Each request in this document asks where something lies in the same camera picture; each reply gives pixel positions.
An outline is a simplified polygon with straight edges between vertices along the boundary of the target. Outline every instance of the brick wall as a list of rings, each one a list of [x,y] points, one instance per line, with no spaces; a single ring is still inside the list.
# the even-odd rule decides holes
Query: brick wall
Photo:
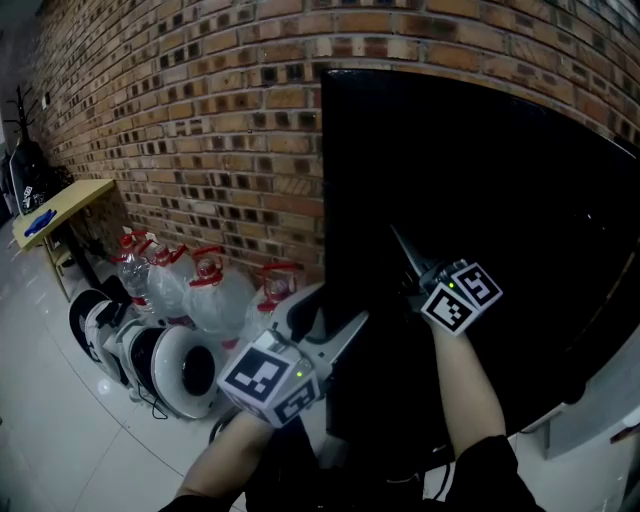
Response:
[[[252,265],[323,265],[319,76],[438,75],[640,144],[630,0],[68,0],[33,84],[50,159],[115,178],[136,228]]]

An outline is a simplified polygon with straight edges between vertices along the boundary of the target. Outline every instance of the table leg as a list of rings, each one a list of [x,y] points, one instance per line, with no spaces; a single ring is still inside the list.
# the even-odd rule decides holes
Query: table leg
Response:
[[[93,271],[93,268],[91,268],[91,264],[87,261],[87,258],[84,255],[84,249],[80,247],[80,244],[78,243],[76,236],[73,234],[73,230],[69,226],[69,223],[63,223],[56,228],[56,231],[60,234],[60,236],[62,236],[64,242],[67,244],[69,252],[80,267],[80,270],[89,283],[89,286],[91,286],[91,288],[95,288],[96,290],[101,290],[102,285],[100,283],[100,280],[98,279],[98,276],[96,276],[96,273]]]

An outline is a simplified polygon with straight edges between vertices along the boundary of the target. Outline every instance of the black pants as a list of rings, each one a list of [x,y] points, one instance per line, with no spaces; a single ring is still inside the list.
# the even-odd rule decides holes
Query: black pants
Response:
[[[252,475],[245,495],[247,511],[318,506],[334,510],[350,505],[417,504],[422,499],[424,474],[397,481],[375,467],[365,468],[347,459],[345,468],[320,470],[300,418],[277,430]]]

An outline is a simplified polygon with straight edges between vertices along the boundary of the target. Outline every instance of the table top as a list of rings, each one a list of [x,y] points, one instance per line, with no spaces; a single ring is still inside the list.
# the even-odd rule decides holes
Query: table top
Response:
[[[28,251],[42,242],[45,236],[65,222],[74,213],[90,204],[105,192],[111,190],[114,186],[114,180],[79,180],[72,183],[34,212],[28,215],[21,215],[14,221],[12,230],[16,242],[18,242],[20,248]],[[57,210],[58,213],[47,226],[35,235],[25,237],[24,232],[29,229],[29,226],[31,226],[35,219],[43,213],[46,213],[47,210]]]

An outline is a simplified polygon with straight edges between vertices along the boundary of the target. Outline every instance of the person's right arm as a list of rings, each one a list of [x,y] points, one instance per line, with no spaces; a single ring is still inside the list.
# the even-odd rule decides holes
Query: person's right arm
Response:
[[[506,435],[504,415],[465,334],[455,337],[431,324],[444,417],[456,458],[487,437]]]

